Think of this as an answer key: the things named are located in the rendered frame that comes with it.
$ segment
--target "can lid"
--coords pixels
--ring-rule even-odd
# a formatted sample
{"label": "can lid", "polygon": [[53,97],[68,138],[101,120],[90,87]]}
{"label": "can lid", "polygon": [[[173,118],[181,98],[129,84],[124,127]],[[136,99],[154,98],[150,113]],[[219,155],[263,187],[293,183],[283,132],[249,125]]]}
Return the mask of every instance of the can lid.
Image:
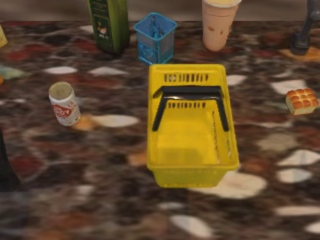
{"label": "can lid", "polygon": [[218,8],[230,8],[238,5],[242,0],[203,0],[208,5]]}
{"label": "can lid", "polygon": [[64,102],[73,94],[74,89],[66,81],[58,81],[49,88],[49,97],[56,102]]}

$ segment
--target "green bottle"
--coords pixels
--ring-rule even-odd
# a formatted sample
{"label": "green bottle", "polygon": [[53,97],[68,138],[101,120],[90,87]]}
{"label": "green bottle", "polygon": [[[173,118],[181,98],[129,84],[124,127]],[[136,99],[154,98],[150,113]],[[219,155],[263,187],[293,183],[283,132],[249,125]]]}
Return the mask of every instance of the green bottle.
{"label": "green bottle", "polygon": [[130,43],[127,0],[88,0],[98,48],[121,54]]}

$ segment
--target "black object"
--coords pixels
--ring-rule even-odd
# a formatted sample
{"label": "black object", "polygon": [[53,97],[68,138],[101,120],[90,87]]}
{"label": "black object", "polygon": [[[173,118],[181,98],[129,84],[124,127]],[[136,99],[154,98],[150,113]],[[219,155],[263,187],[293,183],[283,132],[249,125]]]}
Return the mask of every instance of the black object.
{"label": "black object", "polygon": [[18,190],[21,182],[15,171],[11,168],[2,130],[0,129],[0,192],[13,192]]}
{"label": "black object", "polygon": [[300,32],[293,32],[290,50],[295,55],[305,55],[310,47],[310,30],[314,22],[320,21],[320,0],[307,0],[307,14]]}
{"label": "black object", "polygon": [[152,125],[153,132],[156,132],[160,126],[168,100],[215,100],[217,102],[223,130],[225,132],[229,131],[220,86],[162,86],[153,94],[153,98],[157,98],[161,93],[162,97]]}

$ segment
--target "black stand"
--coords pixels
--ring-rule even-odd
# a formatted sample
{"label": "black stand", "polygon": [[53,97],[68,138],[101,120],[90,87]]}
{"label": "black stand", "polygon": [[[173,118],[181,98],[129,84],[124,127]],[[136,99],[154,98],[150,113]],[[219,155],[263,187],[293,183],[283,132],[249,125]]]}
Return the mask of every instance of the black stand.
{"label": "black stand", "polygon": [[0,193],[16,191],[20,184],[18,176],[10,166],[4,137],[0,129]]}
{"label": "black stand", "polygon": [[295,55],[305,55],[310,47],[310,30],[312,24],[320,21],[320,0],[307,0],[307,15],[300,32],[293,32],[290,50]]}

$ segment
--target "gray background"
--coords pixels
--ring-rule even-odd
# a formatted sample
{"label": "gray background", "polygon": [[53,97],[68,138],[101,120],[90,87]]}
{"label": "gray background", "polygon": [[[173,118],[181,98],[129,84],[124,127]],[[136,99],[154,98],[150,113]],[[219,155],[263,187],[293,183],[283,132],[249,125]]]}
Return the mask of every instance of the gray background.
{"label": "gray background", "polygon": [[[201,19],[201,0],[127,0],[129,17],[137,21],[160,12],[176,21]],[[303,20],[307,0],[242,0],[237,20]],[[89,21],[87,0],[0,0],[0,21]]]}

